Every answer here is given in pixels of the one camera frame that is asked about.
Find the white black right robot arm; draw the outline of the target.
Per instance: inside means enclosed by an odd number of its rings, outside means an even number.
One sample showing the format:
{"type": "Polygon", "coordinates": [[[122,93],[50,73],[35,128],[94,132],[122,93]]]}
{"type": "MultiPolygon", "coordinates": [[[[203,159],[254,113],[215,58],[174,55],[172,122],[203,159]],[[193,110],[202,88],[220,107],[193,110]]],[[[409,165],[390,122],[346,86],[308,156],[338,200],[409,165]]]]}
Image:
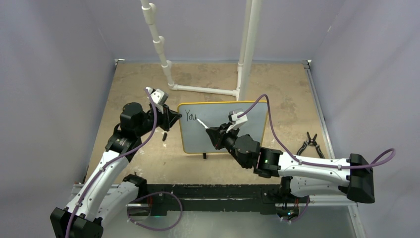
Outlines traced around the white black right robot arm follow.
{"type": "Polygon", "coordinates": [[[285,202],[309,195],[344,195],[365,204],[375,202],[373,169],[360,154],[344,159],[297,156],[262,147],[248,134],[227,124],[205,129],[216,150],[225,149],[245,169],[263,178],[279,177],[279,198],[285,202]]]}

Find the yellow framed whiteboard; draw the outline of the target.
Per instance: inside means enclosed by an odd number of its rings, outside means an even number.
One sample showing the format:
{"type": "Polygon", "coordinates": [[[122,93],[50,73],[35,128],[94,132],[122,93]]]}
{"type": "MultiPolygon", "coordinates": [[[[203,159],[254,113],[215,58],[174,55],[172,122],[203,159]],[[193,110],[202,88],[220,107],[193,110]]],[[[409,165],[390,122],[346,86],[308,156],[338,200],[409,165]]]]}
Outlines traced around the yellow framed whiteboard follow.
{"type": "MultiPolygon", "coordinates": [[[[241,109],[245,111],[253,101],[232,102],[195,102],[178,105],[177,111],[182,115],[179,120],[183,151],[187,154],[223,153],[225,149],[216,150],[205,128],[196,121],[199,118],[208,127],[228,123],[228,113],[241,109]]],[[[239,136],[248,134],[253,140],[262,142],[268,117],[267,103],[259,101],[248,113],[248,121],[240,127],[239,136]]]]}

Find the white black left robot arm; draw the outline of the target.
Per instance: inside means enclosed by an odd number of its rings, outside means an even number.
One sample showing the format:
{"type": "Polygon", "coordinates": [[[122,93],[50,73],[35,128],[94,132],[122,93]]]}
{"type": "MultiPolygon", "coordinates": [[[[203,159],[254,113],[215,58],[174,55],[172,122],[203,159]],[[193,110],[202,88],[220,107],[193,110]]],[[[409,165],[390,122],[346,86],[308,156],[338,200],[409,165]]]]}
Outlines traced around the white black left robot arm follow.
{"type": "Polygon", "coordinates": [[[126,104],[94,172],[65,208],[52,211],[50,220],[55,236],[100,238],[105,227],[129,202],[145,201],[147,181],[142,177],[128,175],[117,187],[112,187],[113,182],[146,144],[141,140],[143,135],[151,135],[156,127],[169,131],[181,117],[166,104],[151,106],[147,112],[139,103],[126,104]]]}

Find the white whiteboard marker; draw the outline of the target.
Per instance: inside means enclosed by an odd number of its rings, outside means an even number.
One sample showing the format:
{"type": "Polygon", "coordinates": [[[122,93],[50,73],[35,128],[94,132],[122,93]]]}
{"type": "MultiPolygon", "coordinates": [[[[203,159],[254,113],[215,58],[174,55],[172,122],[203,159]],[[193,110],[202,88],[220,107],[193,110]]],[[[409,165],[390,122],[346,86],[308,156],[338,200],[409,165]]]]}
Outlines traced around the white whiteboard marker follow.
{"type": "Polygon", "coordinates": [[[199,124],[201,124],[205,129],[208,129],[209,127],[204,123],[204,122],[202,122],[199,118],[196,118],[196,121],[199,123],[199,124]]]}

